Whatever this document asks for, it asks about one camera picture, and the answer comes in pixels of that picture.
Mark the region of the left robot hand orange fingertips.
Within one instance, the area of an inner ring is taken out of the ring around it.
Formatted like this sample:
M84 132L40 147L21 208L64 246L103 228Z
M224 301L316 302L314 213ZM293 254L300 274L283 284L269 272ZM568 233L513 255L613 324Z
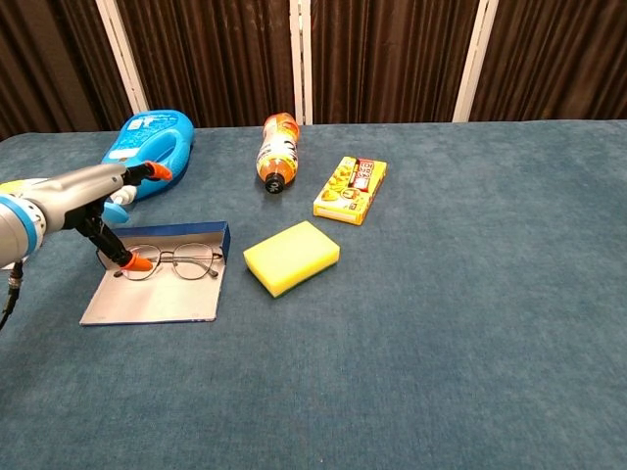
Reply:
M42 242L51 233L75 229L121 269L150 271L153 263L129 251L102 220L104 201L110 195L124 185L137 186L144 179L169 181L172 173L154 162L136 166L98 164L35 184L24 197L41 212L33 223L37 241Z

